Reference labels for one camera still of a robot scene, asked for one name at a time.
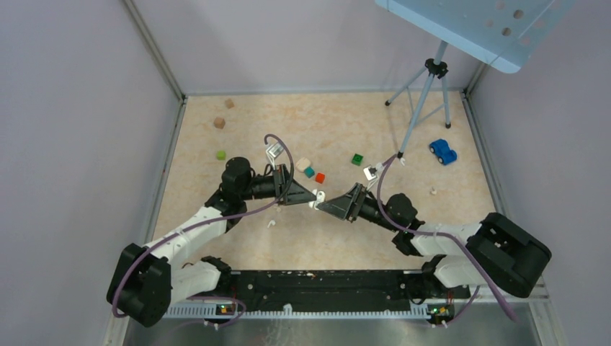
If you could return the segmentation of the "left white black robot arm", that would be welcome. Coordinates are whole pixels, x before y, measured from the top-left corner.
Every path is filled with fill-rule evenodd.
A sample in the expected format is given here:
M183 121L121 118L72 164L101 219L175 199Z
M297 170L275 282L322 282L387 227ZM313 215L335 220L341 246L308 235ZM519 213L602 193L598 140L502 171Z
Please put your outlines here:
M298 205L314 204L320 195L296 182L284 164L260 175L244 157L228 160L219 188L191 218L157 241L122 250L106 296L112 313L151 327L170 306L198 293L226 296L231 289L229 265L215 257L193 265L185 262L249 216L247 201L267 198L273 205Z

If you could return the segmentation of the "white earbud charging case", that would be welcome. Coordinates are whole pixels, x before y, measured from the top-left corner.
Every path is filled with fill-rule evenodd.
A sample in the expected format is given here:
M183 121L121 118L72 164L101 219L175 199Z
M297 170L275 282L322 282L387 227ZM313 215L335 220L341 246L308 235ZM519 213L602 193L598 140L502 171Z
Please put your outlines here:
M318 205L323 203L326 199L326 193L323 190L314 189L311 191L316 199L314 201L310 201L308 206L314 210L318 210Z

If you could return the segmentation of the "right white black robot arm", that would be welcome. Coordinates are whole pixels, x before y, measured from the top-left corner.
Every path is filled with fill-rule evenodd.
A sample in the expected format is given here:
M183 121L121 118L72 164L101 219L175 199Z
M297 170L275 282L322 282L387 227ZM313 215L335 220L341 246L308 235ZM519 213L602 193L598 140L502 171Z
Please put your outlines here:
M458 286L492 282L505 293L527 298L552 258L544 243L503 214L492 212L463 225L426 223L416 217L405 194L382 203L359 183L317 209L349 222L365 219L395 232L392 242L402 254L431 257L423 266L431 272L422 278L422 286L432 297Z

